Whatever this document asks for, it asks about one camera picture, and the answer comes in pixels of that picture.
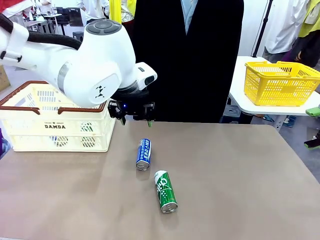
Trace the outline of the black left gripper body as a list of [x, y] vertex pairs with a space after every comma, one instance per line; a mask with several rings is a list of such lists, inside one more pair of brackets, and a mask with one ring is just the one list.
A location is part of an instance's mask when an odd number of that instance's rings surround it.
[[155, 120], [155, 102], [150, 100], [148, 90], [128, 93], [117, 91], [108, 103], [108, 112], [112, 118], [132, 116], [134, 120]]

